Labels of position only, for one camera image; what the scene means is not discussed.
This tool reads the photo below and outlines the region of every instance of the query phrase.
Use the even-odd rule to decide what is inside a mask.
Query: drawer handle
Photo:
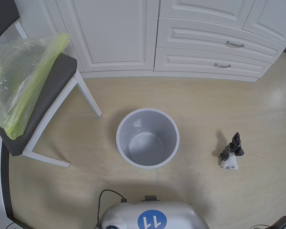
[[[219,65],[218,63],[215,63],[215,66],[219,66],[219,67],[222,67],[222,68],[229,68],[229,67],[231,67],[230,64],[228,66],[223,66],[223,65]]]
[[[235,44],[235,43],[231,43],[230,41],[227,41],[227,44],[230,44],[230,45],[232,45],[234,47],[239,47],[239,48],[244,47],[244,44],[238,45],[238,44]]]

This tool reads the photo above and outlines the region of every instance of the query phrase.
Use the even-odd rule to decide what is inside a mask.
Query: gray bucket
[[[120,154],[130,164],[152,169],[166,164],[179,147],[179,132],[166,113],[151,108],[128,114],[116,132]]]

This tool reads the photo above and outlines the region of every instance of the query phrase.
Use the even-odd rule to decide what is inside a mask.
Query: blue circle sticker
[[[158,210],[144,211],[138,218],[140,229],[164,229],[167,224],[166,216]]]

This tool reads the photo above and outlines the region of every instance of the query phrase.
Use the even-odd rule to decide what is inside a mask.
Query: yellow plastic bag
[[[69,39],[70,34],[61,33],[0,44],[0,126],[10,139],[23,134],[53,63]]]

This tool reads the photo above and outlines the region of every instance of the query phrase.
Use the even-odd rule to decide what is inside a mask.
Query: chair
[[[8,27],[14,24],[20,36],[27,38],[18,21],[19,18],[20,15],[14,0],[0,0],[0,36]],[[98,117],[102,115],[77,70],[77,60],[61,53],[46,79],[23,135],[11,140],[4,132],[4,129],[0,127],[0,136],[12,156],[22,154],[47,163],[69,167],[69,162],[36,154],[33,152],[33,148],[53,115],[75,85],[78,86],[95,114]]]

